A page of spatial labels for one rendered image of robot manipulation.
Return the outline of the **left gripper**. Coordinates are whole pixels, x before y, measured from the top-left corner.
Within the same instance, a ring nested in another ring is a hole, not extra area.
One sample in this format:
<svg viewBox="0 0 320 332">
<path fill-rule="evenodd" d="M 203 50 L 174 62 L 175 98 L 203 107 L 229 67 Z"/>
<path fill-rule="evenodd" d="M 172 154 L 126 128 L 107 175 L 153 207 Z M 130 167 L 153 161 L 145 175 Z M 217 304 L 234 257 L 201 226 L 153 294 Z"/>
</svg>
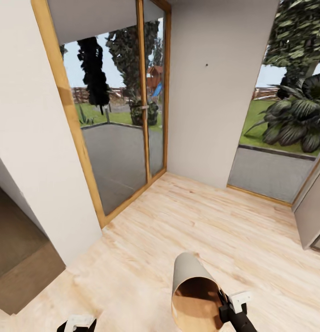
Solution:
<svg viewBox="0 0 320 332">
<path fill-rule="evenodd" d="M 65 330 L 65 326 L 66 326 L 65 322 L 63 325 L 61 325 L 58 329 L 57 332 L 64 332 Z M 97 319 L 95 319 L 90 326 L 76 326 L 76 330 L 73 332 L 94 332 L 94 329 L 96 327 L 97 324 Z"/>
</svg>

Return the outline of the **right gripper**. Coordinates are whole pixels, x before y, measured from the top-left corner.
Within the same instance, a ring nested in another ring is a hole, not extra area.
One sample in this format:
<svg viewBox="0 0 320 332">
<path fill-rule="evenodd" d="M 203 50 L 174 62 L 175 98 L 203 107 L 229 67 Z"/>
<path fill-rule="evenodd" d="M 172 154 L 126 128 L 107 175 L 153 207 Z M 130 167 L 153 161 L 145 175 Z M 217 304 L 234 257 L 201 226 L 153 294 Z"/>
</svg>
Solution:
<svg viewBox="0 0 320 332">
<path fill-rule="evenodd" d="M 242 311 L 235 314 L 234 310 L 230 307 L 231 302 L 227 301 L 224 294 L 218 291 L 218 296 L 221 300 L 222 306 L 219 307 L 219 315 L 223 324 L 231 322 L 236 332 L 240 332 L 244 325 L 252 325 L 247 317 L 247 304 L 241 304 Z"/>
</svg>

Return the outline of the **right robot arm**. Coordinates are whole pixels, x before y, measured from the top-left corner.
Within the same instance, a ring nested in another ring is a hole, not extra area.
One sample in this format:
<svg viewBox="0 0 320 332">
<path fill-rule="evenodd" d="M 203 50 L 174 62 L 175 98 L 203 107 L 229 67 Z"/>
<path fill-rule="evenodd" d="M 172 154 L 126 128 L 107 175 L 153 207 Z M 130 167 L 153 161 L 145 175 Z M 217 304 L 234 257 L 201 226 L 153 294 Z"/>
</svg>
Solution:
<svg viewBox="0 0 320 332">
<path fill-rule="evenodd" d="M 246 302 L 251 301 L 251 293 L 248 290 L 229 295 L 228 301 L 220 291 L 218 291 L 218 296 L 222 303 L 222 306 L 219 307 L 219 315 L 223 324 L 230 321 L 236 332 L 257 332 L 247 317 Z"/>
</svg>

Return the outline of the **trash can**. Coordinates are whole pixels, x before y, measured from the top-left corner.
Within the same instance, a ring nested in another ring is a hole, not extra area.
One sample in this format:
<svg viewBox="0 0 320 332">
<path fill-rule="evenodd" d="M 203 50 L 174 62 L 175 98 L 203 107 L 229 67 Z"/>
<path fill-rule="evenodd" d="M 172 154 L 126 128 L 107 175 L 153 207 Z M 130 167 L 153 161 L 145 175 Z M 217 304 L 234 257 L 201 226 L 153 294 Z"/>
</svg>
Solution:
<svg viewBox="0 0 320 332">
<path fill-rule="evenodd" d="M 174 262 L 171 313 L 181 332 L 219 332 L 224 324 L 219 284 L 197 257 L 179 254 Z"/>
</svg>

